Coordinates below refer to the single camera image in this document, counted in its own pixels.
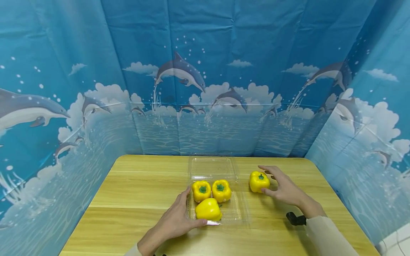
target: dolphin print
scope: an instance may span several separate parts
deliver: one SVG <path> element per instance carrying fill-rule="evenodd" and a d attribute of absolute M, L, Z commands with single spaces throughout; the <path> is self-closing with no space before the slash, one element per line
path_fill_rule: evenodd
<path fill-rule="evenodd" d="M 355 99 L 355 97 L 352 97 L 350 100 L 340 99 L 336 108 L 340 111 L 340 118 L 343 121 L 350 120 L 353 122 L 356 135 L 362 127 L 362 114 L 359 112 Z"/>
<path fill-rule="evenodd" d="M 187 104 L 187 105 L 183 105 L 180 107 L 180 110 L 178 112 L 181 112 L 183 109 L 186 109 L 190 112 L 195 112 L 197 115 L 199 115 L 198 111 L 196 110 L 196 108 L 194 106 L 192 106 L 191 104 Z"/>
<path fill-rule="evenodd" d="M 58 157 L 65 151 L 71 150 L 73 147 L 78 147 L 78 144 L 73 142 L 63 142 L 58 146 L 58 148 L 54 152 L 55 162 L 58 163 Z"/>
<path fill-rule="evenodd" d="M 10 225 L 0 224 L 0 230 L 10 228 Z"/>
<path fill-rule="evenodd" d="M 91 113 L 95 113 L 96 111 L 99 111 L 101 109 L 107 111 L 108 113 L 111 113 L 111 109 L 109 109 L 109 107 L 102 101 L 84 95 L 84 103 L 82 104 L 81 109 L 83 125 L 85 126 L 85 122 L 87 121 L 85 118 L 86 113 L 90 111 Z"/>
<path fill-rule="evenodd" d="M 219 101 L 229 102 L 231 107 L 235 108 L 237 106 L 241 106 L 245 112 L 248 112 L 248 105 L 246 104 L 245 99 L 239 95 L 234 88 L 230 88 L 229 91 L 226 93 L 220 94 L 212 104 L 211 108 L 218 103 Z"/>
<path fill-rule="evenodd" d="M 278 105 L 279 103 L 273 105 L 273 107 L 268 112 L 266 112 L 262 117 L 271 115 L 271 116 L 275 116 L 276 118 L 278 116 L 278 109 L 277 109 Z"/>
<path fill-rule="evenodd" d="M 387 169 L 391 165 L 392 156 L 390 154 L 388 154 L 386 152 L 383 152 L 383 151 L 380 151 L 380 150 L 377 150 L 374 153 L 377 153 L 377 154 L 380 155 L 380 158 L 381 158 L 380 162 L 384 166 L 384 169 Z"/>
<path fill-rule="evenodd" d="M 194 85 L 201 91 L 205 92 L 205 81 L 199 71 L 182 59 L 176 51 L 174 52 L 174 55 L 175 58 L 173 60 L 166 62 L 159 68 L 155 80 L 155 86 L 162 82 L 163 76 L 175 76 L 180 79 L 180 82 L 183 85 Z"/>
<path fill-rule="evenodd" d="M 75 143 L 76 143 L 76 144 L 77 144 L 77 143 L 80 143 L 80 142 L 82 142 L 82 141 L 84 141 L 84 138 L 81 137 L 81 136 L 77 136 L 77 138 L 75 139 Z"/>
<path fill-rule="evenodd" d="M 131 111 L 136 111 L 138 114 L 147 117 L 147 116 L 145 115 L 144 111 L 143 111 L 142 109 L 140 109 L 139 107 L 135 107 L 135 108 L 133 108 Z"/>
<path fill-rule="evenodd" d="M 352 72 L 346 62 L 336 62 L 319 69 L 310 80 L 305 83 L 305 86 L 316 83 L 320 77 L 333 78 L 333 86 L 339 85 L 345 91 L 352 82 Z"/>
<path fill-rule="evenodd" d="M 47 126 L 51 118 L 69 118 L 57 102 L 39 95 L 18 94 L 0 88 L 0 130 L 34 122 L 31 126 Z"/>

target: left hand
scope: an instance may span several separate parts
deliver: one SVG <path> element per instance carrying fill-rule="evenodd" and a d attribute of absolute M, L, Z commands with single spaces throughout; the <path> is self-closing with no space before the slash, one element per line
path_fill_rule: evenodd
<path fill-rule="evenodd" d="M 138 242 L 138 250 L 142 255 L 153 255 L 168 239 L 182 236 L 194 228 L 206 225 L 205 219 L 191 220 L 187 216 L 187 196 L 190 191 L 191 187 L 188 187 L 179 194 L 158 223 Z"/>

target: forearm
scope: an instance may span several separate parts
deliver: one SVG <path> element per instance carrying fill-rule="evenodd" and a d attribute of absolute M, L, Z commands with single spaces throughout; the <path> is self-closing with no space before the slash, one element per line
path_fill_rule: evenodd
<path fill-rule="evenodd" d="M 307 196 L 298 207 L 307 219 L 306 233 L 320 256 L 358 256 L 319 202 Z"/>
<path fill-rule="evenodd" d="M 308 195 L 301 200 L 297 207 L 302 211 L 306 219 L 311 219 L 317 216 L 327 216 L 322 205 Z"/>
<path fill-rule="evenodd" d="M 328 217 L 307 219 L 306 233 L 320 256 L 359 256 Z"/>
<path fill-rule="evenodd" d="M 144 237 L 125 256 L 152 256 L 165 240 L 161 232 L 154 227 L 148 230 Z"/>

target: bell pepper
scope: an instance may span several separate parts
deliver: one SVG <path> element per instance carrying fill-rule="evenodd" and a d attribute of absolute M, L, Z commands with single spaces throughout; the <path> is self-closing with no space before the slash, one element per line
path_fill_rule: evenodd
<path fill-rule="evenodd" d="M 197 219 L 219 221 L 222 218 L 222 212 L 215 198 L 207 198 L 199 203 L 195 208 L 195 214 Z"/>
<path fill-rule="evenodd" d="M 249 186 L 254 193 L 262 193 L 260 189 L 268 188 L 270 184 L 269 178 L 263 172 L 254 171 L 249 177 Z"/>
<path fill-rule="evenodd" d="M 211 185 L 207 181 L 196 181 L 192 184 L 191 189 L 197 203 L 211 197 Z"/>
<path fill-rule="evenodd" d="M 224 179 L 215 181 L 214 184 L 212 184 L 212 196 L 218 203 L 228 201 L 232 196 L 229 183 Z"/>

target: wooden table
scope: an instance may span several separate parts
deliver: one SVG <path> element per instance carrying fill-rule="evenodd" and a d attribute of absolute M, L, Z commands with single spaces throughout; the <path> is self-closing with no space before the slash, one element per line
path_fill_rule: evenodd
<path fill-rule="evenodd" d="M 187 156 L 126 155 L 117 159 L 60 256 L 120 256 L 154 226 L 187 187 Z M 207 226 L 168 241 L 157 255 L 316 255 L 304 227 L 291 226 L 293 206 L 250 192 L 257 165 L 277 165 L 328 216 L 361 255 L 378 255 L 316 166 L 307 159 L 236 158 L 251 213 L 250 228 Z"/>

